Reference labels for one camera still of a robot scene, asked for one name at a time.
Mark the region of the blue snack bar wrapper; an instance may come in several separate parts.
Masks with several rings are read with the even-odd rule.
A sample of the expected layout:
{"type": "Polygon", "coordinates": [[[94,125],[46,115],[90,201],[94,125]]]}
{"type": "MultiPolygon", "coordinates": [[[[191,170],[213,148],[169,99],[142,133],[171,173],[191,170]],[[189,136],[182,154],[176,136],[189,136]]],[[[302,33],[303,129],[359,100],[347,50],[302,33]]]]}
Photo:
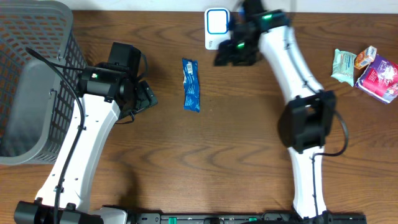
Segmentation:
{"type": "Polygon", "coordinates": [[[183,87],[185,110],[200,112],[200,86],[198,80],[198,62],[187,58],[182,59],[183,87]]]}

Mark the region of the teal wet wipes packet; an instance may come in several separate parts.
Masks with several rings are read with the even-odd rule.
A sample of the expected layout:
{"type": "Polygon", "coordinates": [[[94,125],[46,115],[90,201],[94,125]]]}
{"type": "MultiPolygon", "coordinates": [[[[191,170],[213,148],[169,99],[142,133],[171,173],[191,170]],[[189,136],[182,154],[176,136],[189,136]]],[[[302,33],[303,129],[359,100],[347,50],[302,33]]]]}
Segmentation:
{"type": "Polygon", "coordinates": [[[345,82],[354,86],[355,59],[355,54],[335,49],[331,77],[337,79],[340,83],[345,82]]]}

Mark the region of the orange tissue packet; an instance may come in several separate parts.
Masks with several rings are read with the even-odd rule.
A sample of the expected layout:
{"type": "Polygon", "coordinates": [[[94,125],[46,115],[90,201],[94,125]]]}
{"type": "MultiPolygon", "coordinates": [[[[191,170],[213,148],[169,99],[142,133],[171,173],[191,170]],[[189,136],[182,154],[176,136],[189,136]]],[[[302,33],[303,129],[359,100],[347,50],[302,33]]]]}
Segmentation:
{"type": "Polygon", "coordinates": [[[372,63],[377,55],[377,48],[372,45],[357,55],[354,61],[354,67],[358,70],[372,63]]]}

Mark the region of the red purple snack packet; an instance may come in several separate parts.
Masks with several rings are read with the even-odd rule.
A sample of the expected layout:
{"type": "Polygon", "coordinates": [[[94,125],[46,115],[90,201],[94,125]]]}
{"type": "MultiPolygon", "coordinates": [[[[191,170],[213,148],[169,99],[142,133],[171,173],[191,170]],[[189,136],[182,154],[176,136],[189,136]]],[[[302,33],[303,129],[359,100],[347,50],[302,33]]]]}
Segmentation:
{"type": "Polygon", "coordinates": [[[377,54],[355,87],[385,104],[391,103],[397,97],[397,64],[377,54]]]}

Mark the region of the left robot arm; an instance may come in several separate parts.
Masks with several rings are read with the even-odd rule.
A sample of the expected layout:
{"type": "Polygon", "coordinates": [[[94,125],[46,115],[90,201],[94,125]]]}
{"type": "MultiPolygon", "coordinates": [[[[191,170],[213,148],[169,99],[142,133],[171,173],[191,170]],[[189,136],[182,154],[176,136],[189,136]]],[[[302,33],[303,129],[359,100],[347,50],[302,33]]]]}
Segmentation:
{"type": "Polygon", "coordinates": [[[86,67],[58,158],[33,202],[20,201],[16,223],[127,223],[127,210],[90,211],[93,177],[115,124],[157,104],[148,83],[127,67],[86,67]]]}

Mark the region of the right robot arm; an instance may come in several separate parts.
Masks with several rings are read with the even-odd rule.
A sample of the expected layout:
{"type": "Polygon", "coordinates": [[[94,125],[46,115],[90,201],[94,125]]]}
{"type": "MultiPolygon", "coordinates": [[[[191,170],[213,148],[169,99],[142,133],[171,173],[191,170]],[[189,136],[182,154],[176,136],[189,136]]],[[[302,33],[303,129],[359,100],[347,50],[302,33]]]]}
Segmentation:
{"type": "Polygon", "coordinates": [[[300,220],[320,218],[326,212],[322,159],[336,113],[335,94],[311,73],[283,11],[252,12],[226,29],[230,38],[219,44],[215,65],[250,66],[260,56],[268,61],[285,101],[277,129],[292,161],[293,208],[300,220]]]}

